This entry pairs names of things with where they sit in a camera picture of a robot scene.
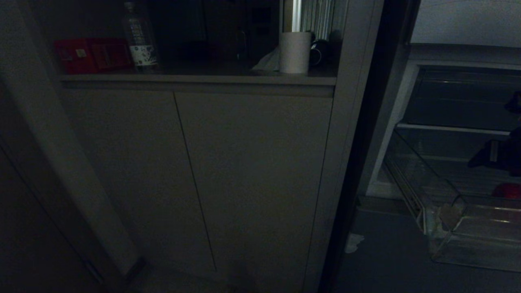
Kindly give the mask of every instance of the red package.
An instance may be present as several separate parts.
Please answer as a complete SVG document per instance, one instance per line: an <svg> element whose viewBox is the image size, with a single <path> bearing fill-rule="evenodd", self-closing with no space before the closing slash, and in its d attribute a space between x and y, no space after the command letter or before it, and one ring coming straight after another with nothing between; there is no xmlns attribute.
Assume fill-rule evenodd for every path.
<svg viewBox="0 0 521 293"><path fill-rule="evenodd" d="M521 199L521 185L515 183L499 184L494 189L492 196L506 199Z"/></svg>
<svg viewBox="0 0 521 293"><path fill-rule="evenodd" d="M55 41L54 46L67 74L92 74L132 68L125 39L77 39Z"/></svg>

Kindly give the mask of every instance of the refrigerator drawer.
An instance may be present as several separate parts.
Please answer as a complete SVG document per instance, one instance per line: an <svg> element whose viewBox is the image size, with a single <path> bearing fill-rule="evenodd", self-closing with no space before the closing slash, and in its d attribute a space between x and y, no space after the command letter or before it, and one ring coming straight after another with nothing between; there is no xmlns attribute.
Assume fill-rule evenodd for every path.
<svg viewBox="0 0 521 293"><path fill-rule="evenodd" d="M479 141L480 135L485 141L488 137L465 133L449 139L451 135L395 129L384 160L416 223L429 237L432 259L521 272L521 200L495 193L498 185L519 178L500 170L468 168L474 150L465 153L465 144ZM481 187L469 188L475 183Z"/></svg>

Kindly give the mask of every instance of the countertop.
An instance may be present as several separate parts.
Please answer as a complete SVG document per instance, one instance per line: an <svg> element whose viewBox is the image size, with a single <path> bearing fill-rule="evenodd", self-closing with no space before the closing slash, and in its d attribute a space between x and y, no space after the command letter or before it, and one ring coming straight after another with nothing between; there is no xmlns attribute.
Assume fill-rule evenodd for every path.
<svg viewBox="0 0 521 293"><path fill-rule="evenodd" d="M307 74L283 74L277 71L250 70L237 62L179 63L156 74L140 74L134 69L111 71L101 74L60 75L68 81L137 81L137 82L196 82L196 83L247 83L288 84L307 86L334 86L337 68L322 66L310 68Z"/></svg>

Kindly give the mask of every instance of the paper towel roll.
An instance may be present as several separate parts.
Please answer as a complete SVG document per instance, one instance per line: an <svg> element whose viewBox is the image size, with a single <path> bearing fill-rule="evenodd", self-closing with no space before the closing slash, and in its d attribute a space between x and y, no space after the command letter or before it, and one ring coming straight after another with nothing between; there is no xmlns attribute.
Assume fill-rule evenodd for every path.
<svg viewBox="0 0 521 293"><path fill-rule="evenodd" d="M283 32L279 46L280 72L290 74L307 73L309 50L311 49L310 32Z"/></svg>

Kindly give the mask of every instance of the plastic water bottle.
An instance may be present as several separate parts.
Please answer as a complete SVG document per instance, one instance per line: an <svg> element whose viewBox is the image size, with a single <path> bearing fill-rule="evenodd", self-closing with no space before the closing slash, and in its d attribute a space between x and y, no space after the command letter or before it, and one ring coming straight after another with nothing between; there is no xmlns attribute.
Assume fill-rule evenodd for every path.
<svg viewBox="0 0 521 293"><path fill-rule="evenodd" d="M125 2L125 9L123 28L135 68L138 72L154 73L159 69L159 62L151 26L145 17L136 13L134 2Z"/></svg>

